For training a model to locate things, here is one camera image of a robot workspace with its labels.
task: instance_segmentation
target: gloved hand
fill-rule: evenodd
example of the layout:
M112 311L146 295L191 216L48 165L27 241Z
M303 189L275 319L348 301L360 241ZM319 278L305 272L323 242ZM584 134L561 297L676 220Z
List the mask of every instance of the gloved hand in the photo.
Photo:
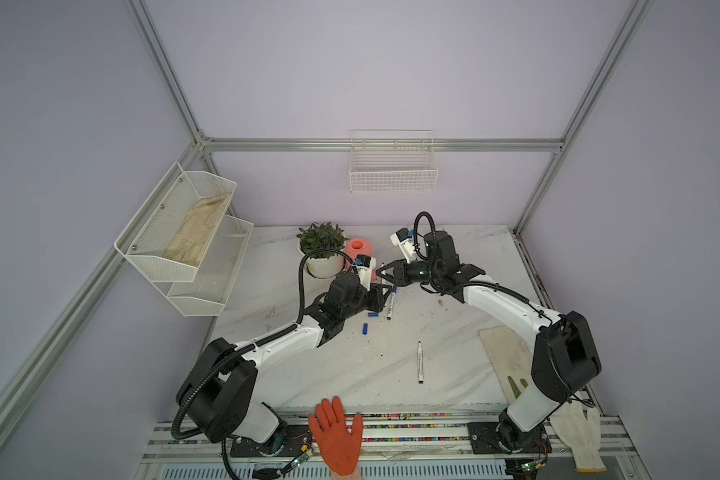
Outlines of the gloved hand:
M338 397L333 397L333 405L323 399L315 408L315 413L317 418L309 414L309 429L320 447L323 461L337 475L353 474L360 458L362 415L355 415L352 433L349 433L344 418L344 406Z
M580 402L564 403L550 416L557 437L570 447L578 472L606 470L600 454L600 412L587 408L586 418Z

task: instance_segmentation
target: white wall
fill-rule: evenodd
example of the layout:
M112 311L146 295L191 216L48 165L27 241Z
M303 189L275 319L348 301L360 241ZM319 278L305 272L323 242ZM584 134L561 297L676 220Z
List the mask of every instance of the white wall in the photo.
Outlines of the white wall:
M149 4L212 137L558 138L630 2Z
M0 2L0 394L188 142L122 2ZM133 475L204 326L134 276L49 380L1 479Z
M524 238L654 480L720 477L720 1L657 0Z
M550 155L440 152L429 194L352 194L346 153L219 152L237 182L235 212L256 225L407 225L422 210L439 224L509 224L520 216Z

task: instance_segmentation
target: beige cloth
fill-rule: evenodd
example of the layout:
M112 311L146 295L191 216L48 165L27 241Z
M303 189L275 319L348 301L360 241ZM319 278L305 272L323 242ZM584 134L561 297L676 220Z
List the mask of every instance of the beige cloth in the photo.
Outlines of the beige cloth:
M208 250L213 231L224 215L229 198L230 194L203 198L190 208L163 257L182 264L200 266L202 255Z
M508 326L480 330L491 365L499 378L501 389L512 403L531 382L533 357L528 345ZM579 402L564 403L550 416L557 437L570 447L578 472L604 472L600 449L600 412L588 408L586 417Z

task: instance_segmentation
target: white marble table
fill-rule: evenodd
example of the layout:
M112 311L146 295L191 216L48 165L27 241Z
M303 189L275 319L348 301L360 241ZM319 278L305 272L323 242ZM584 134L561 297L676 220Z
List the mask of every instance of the white marble table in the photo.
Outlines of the white marble table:
M389 235L401 226L346 226L347 236L369 240L380 263L402 258ZM453 238L461 262L475 264L497 282L538 301L505 225L439 226ZM296 234L292 226L258 226L248 245L230 302L212 339L247 340L296 318L298 313ZM305 274L307 305L326 292L329 280ZM363 323L368 334L362 334ZM353 411L416 412L495 409L507 399L478 331L499 326L488 314L450 296L430 295L419 286L399 288L392 320L347 319L327 344L257 379L255 401L274 408L313 408L338 395ZM424 384L419 385L416 348L424 348Z

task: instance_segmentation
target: green leaves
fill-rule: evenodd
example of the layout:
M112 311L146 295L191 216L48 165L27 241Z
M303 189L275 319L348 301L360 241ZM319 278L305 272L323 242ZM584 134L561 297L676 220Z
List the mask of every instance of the green leaves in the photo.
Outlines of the green leaves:
M344 236L344 230L338 225L333 226L331 222L325 222L324 224L317 224L312 222L312 225L304 230L299 228L298 231L301 233L297 235L299 245L302 248L304 254L308 254L318 248L335 248L340 250L344 246L344 242L349 240ZM334 256L331 252L325 252L323 254L317 254L313 258L328 258Z

